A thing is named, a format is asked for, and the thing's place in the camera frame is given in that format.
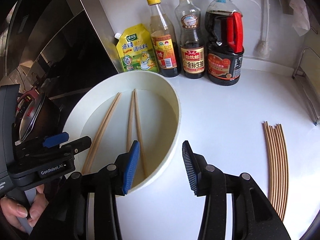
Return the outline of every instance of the bottle label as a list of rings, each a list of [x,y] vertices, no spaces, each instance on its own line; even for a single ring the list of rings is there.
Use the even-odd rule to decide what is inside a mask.
[[[191,74],[204,71],[204,47],[187,49],[181,47],[183,69]]]
[[[177,67],[172,39],[170,35],[152,37],[159,65],[161,68],[170,69]]]
[[[199,27],[198,17],[194,15],[185,15],[181,18],[182,27],[185,29],[193,29]]]
[[[208,71],[219,79],[232,80],[240,76],[240,68],[242,64],[242,56],[234,60],[220,58],[212,53],[208,54]]]

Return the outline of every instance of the soy sauce bottle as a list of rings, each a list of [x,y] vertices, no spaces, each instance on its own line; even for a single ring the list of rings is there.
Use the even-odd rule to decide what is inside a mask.
[[[240,78],[243,49],[242,14],[231,0],[214,0],[205,14],[209,33],[207,64],[209,79],[222,86]]]
[[[204,40],[200,30],[200,9],[191,0],[179,0],[174,10],[180,23],[180,47],[185,76],[192,79],[204,76]]]
[[[147,0],[150,6],[150,33],[158,66],[165,77],[181,73],[179,49],[172,22],[161,8],[161,0]]]

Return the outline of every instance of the human hand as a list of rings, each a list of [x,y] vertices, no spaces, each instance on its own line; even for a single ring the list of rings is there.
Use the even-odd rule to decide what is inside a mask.
[[[39,217],[43,213],[44,209],[48,205],[48,201],[44,196],[44,184],[36,187],[37,195],[33,200],[33,204],[29,210],[30,218],[28,223],[31,227],[34,227],[37,223]],[[14,201],[11,198],[4,197],[0,200],[0,205],[2,212],[7,219],[7,221],[14,226],[15,228],[25,232],[24,227],[20,224],[17,217],[25,218],[28,215],[28,212],[25,207],[21,206],[19,203]]]

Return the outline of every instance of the dark liquid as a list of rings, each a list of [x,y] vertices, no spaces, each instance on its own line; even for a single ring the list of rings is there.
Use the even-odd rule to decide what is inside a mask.
[[[172,45],[173,45],[174,56],[176,57],[177,67],[169,68],[169,69],[160,68],[161,74],[164,77],[176,77],[181,73],[181,63],[179,58],[178,44],[176,42],[173,42]]]
[[[222,14],[230,14],[229,12],[220,12]],[[242,55],[244,51],[239,53],[234,53],[232,48],[227,43],[227,18],[229,15],[221,15],[216,13],[205,13],[204,25],[209,33],[208,43],[207,43],[207,53],[214,54],[222,59],[230,60],[230,75],[232,76],[235,71],[239,70],[242,62]],[[222,86],[231,86],[239,81],[240,76],[234,79],[222,79],[225,76],[222,75],[221,78],[217,78],[210,73],[209,63],[208,63],[208,77],[209,79]]]
[[[190,43],[185,43],[183,44],[183,47],[185,49],[196,49],[199,47],[202,47],[204,44],[200,44],[199,42],[190,42]],[[196,73],[196,74],[191,74],[187,71],[184,72],[185,76],[187,78],[191,78],[191,79],[198,79],[204,76],[204,71],[201,73]]]

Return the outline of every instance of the barcode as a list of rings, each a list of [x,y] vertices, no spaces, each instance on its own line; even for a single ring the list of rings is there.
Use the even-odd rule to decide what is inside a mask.
[[[170,58],[165,58],[164,63],[166,68],[172,68],[172,62]]]

